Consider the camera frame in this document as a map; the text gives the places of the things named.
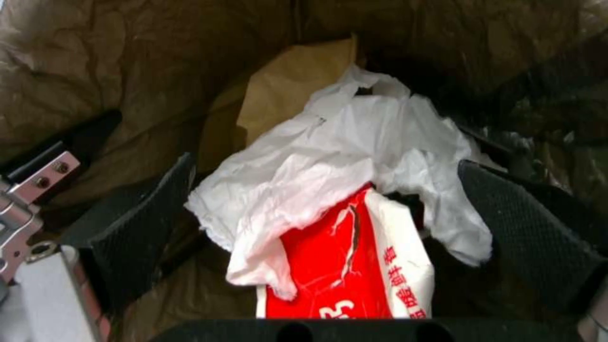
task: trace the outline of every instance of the screw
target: screw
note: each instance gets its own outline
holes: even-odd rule
[[[70,167],[63,161],[58,161],[55,164],[53,164],[53,170],[55,170],[61,174],[65,174],[68,171],[70,171]]]
[[[46,189],[50,185],[50,179],[46,177],[39,177],[37,180],[34,181],[34,183],[36,184],[36,187],[39,187],[40,189]]]

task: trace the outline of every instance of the black rubber pad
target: black rubber pad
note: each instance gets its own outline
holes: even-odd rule
[[[499,319],[279,319],[199,320],[178,325],[152,341],[403,341],[578,342],[573,327]]]
[[[476,163],[458,167],[469,201],[519,275],[546,305],[579,314],[606,275],[606,226],[560,189]]]
[[[115,191],[61,237],[62,244],[80,251],[104,309],[119,312],[154,285],[193,170],[192,157],[182,156],[160,181]]]

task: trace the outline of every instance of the red and white package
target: red and white package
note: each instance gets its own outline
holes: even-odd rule
[[[258,318],[428,318],[434,269],[409,208],[365,186],[281,236],[293,301],[258,287]]]

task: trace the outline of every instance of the red chinese characters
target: red chinese characters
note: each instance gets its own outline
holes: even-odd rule
[[[397,259],[397,254],[395,253],[395,249],[390,246],[384,251],[384,264],[386,266],[391,266],[395,259]],[[397,298],[406,306],[407,311],[410,313],[410,318],[426,318],[426,313],[418,305],[418,300],[416,299],[412,288],[407,285],[407,279],[401,273],[401,267],[398,265],[390,267],[388,274],[391,286],[399,288],[396,293]]]

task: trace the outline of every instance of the crumpled white plastic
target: crumpled white plastic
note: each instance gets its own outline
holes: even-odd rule
[[[373,95],[355,96],[359,88]],[[488,259],[492,237],[458,179],[461,159],[489,163],[428,99],[410,96],[391,76],[351,66],[302,113],[225,160],[185,206],[232,252],[229,282],[269,284],[290,300],[297,290],[279,237],[369,181],[382,193],[420,194],[434,238],[466,264]]]

